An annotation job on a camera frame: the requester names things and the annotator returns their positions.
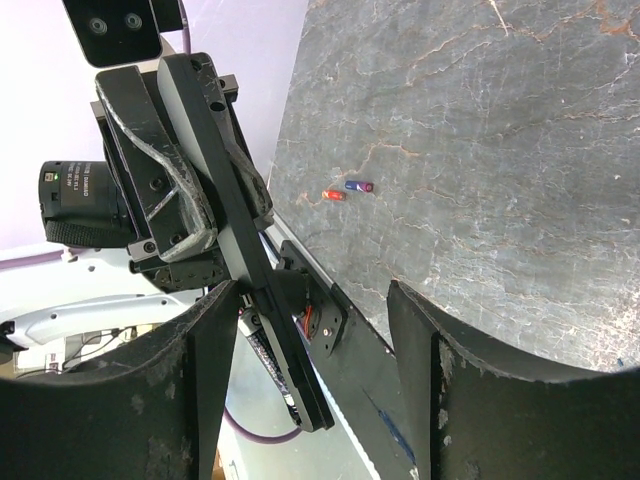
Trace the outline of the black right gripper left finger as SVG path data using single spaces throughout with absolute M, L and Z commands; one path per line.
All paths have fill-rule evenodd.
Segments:
M 238 309 L 226 281 L 67 373 L 2 380 L 2 478 L 210 478 Z

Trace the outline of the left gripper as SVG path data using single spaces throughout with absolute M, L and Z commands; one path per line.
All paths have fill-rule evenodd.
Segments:
M 97 74 L 95 88 L 115 150 L 109 161 L 141 241 L 166 264 L 219 248 L 245 293 L 271 286 L 260 231 L 273 201 L 251 159 L 230 79 L 205 53 Z

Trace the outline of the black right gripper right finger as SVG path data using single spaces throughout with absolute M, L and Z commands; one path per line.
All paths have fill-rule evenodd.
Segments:
M 423 479 L 635 479 L 639 371 L 571 367 L 515 348 L 395 281 L 387 296 Z

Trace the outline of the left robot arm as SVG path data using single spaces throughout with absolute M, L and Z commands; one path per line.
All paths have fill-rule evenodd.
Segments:
M 260 234 L 273 203 L 239 128 L 234 80 L 207 54 L 177 54 L 151 72 L 103 71 L 96 90 L 105 158 L 44 164 L 46 239 L 124 249 L 162 291 L 233 279 L 265 307 L 275 276 Z

